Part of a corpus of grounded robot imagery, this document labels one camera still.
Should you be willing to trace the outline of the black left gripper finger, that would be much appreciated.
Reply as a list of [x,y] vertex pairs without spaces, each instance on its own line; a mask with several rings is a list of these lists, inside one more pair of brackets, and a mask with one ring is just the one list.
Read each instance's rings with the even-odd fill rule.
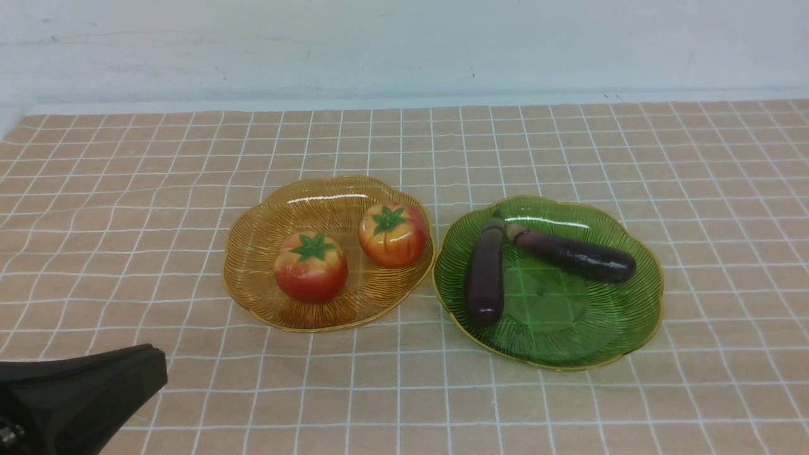
[[3,454],[98,454],[167,384],[151,344],[73,359],[3,361]]

